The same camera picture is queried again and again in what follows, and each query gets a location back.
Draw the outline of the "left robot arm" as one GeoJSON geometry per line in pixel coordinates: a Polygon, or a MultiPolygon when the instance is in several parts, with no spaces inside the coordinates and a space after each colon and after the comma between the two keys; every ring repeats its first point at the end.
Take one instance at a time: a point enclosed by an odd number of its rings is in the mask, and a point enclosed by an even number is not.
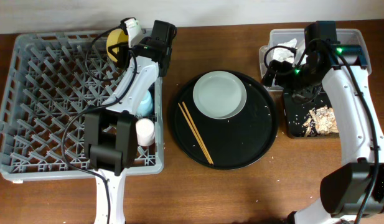
{"type": "Polygon", "coordinates": [[[85,112],[84,152],[96,180],[95,223],[125,223],[124,182],[136,158],[137,110],[149,88],[169,68],[177,27],[154,21],[145,34],[138,20],[109,31],[106,51],[125,74],[100,106],[85,112]]]}

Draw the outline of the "food scraps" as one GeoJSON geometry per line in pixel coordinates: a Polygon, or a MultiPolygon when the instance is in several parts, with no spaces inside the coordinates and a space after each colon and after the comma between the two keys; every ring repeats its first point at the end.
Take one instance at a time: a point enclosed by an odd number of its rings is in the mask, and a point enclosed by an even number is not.
{"type": "Polygon", "coordinates": [[[327,106],[309,110],[308,117],[302,126],[306,129],[304,137],[339,133],[334,110],[327,106]]]}

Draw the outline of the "blue cup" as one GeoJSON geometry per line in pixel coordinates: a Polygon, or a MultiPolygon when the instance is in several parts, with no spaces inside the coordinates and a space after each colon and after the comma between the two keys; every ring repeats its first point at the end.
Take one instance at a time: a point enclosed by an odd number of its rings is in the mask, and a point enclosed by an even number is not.
{"type": "Polygon", "coordinates": [[[137,111],[136,116],[143,117],[143,116],[149,116],[154,108],[154,102],[151,96],[150,91],[147,91],[144,98],[140,102],[137,111]]]}

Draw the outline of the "grey plate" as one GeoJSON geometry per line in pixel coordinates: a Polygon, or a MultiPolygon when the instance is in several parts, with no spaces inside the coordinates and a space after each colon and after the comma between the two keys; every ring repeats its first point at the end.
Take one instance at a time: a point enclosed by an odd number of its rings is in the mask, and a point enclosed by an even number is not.
{"type": "Polygon", "coordinates": [[[227,119],[245,106],[245,85],[236,75],[213,71],[202,75],[194,85],[192,97],[197,109],[212,119],[227,119]]]}

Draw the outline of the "pink cup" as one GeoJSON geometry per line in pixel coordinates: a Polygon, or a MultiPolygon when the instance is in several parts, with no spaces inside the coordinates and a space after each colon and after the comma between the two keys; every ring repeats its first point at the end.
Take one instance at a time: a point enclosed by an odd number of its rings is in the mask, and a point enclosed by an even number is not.
{"type": "Polygon", "coordinates": [[[136,135],[140,146],[150,146],[155,139],[155,125],[147,118],[140,119],[136,122],[136,135]]]}

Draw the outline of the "yellow bowl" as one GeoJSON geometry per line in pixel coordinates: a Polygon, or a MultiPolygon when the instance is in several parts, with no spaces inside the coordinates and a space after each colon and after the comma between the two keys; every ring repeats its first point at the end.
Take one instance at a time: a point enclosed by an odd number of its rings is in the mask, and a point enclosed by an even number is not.
{"type": "Polygon", "coordinates": [[[129,39],[129,37],[127,34],[124,33],[123,29],[115,29],[109,33],[107,40],[106,40],[106,51],[107,51],[109,58],[113,62],[117,62],[118,60],[112,53],[110,53],[110,51],[108,50],[109,47],[111,47],[112,45],[115,45],[115,44],[122,43],[122,42],[128,43],[128,39],[129,39]]]}

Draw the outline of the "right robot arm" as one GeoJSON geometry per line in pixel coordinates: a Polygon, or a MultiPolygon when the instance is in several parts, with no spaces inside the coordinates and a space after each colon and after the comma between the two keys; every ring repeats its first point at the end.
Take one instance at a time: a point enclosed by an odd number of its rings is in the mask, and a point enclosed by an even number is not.
{"type": "Polygon", "coordinates": [[[368,50],[357,29],[317,21],[270,33],[262,82],[280,86],[295,105],[324,91],[334,110],[342,166],[324,177],[320,197],[288,215],[289,223],[358,223],[384,213],[384,135],[372,103],[368,50]]]}

